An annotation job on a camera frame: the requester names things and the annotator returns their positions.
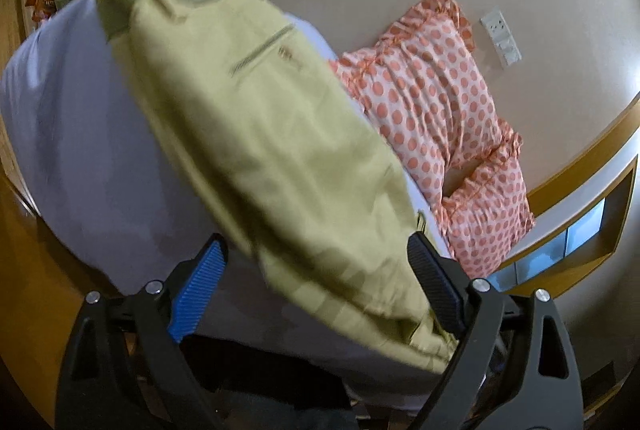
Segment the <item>pink polka-dot pillow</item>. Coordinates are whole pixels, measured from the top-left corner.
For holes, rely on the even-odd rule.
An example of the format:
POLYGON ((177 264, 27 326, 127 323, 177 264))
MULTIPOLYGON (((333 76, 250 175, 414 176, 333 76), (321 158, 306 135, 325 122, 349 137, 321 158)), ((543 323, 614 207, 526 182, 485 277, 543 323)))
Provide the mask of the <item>pink polka-dot pillow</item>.
POLYGON ((521 145, 521 136, 514 134, 435 210, 450 257, 472 279, 495 272, 535 226, 520 165, 521 145))
POLYGON ((442 202, 449 171, 520 143, 497 115, 474 47, 455 0, 421 0, 374 45, 331 64, 431 207, 442 202))

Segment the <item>wooden headboard trim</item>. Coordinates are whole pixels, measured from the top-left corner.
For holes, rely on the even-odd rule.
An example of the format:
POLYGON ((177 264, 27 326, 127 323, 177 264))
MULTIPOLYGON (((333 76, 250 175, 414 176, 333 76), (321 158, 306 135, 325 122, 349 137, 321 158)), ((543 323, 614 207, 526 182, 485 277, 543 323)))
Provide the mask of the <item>wooden headboard trim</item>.
POLYGON ((613 257, 639 177, 639 101, 634 99, 568 167, 528 195, 535 228, 489 277, 500 291, 558 298, 613 257))

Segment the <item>white bed sheet mattress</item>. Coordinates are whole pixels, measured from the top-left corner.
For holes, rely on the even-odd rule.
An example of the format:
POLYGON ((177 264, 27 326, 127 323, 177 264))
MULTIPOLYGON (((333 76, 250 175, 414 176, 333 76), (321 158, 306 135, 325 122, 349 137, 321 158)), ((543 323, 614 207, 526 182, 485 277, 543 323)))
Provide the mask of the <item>white bed sheet mattress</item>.
MULTIPOLYGON (((96 0, 72 0, 17 49, 2 75, 1 116, 44 223, 120 292, 167 277, 216 233, 129 94, 96 0)), ((308 358, 363 401, 400 410, 418 410, 438 380, 286 302, 236 250, 198 334, 308 358)))

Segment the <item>upper pink polka-dot pillow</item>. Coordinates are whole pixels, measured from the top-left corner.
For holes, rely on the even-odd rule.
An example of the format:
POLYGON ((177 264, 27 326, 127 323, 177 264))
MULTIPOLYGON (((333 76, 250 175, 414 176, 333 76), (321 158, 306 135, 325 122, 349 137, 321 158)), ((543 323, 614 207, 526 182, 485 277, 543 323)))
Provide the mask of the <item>upper pink polka-dot pillow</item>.
POLYGON ((449 171, 520 143, 497 115, 474 47, 455 0, 421 0, 374 45, 331 64, 431 207, 442 202, 449 171))

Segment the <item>khaki yellow pants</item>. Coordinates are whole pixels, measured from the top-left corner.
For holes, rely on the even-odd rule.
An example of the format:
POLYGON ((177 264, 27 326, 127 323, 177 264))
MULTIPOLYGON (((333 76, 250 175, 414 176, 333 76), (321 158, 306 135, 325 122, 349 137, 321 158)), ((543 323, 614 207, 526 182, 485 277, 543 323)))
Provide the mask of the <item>khaki yellow pants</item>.
POLYGON ((167 158, 268 286, 339 334, 443 372, 407 259, 406 173, 328 62, 269 0, 96 0, 167 158))

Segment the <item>white wall switch plate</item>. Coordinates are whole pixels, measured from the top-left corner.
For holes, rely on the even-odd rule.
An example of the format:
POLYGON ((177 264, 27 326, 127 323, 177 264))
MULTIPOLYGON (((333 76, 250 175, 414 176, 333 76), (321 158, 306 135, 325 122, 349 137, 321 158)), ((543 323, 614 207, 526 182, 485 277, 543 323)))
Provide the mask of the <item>white wall switch plate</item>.
POLYGON ((514 36, 498 7, 491 9, 480 18, 492 45, 495 47, 501 66, 506 69, 522 60, 522 54, 514 40, 514 36))

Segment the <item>lower pink polka-dot pillow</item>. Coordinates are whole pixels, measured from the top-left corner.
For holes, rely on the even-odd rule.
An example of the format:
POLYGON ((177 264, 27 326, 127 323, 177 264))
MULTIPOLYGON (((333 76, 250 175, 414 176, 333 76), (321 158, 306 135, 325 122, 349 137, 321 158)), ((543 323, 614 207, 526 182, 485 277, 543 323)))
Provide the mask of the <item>lower pink polka-dot pillow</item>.
POLYGON ((472 279, 495 272, 535 226, 520 165, 521 145, 521 136, 514 134, 435 210, 450 257, 472 279))

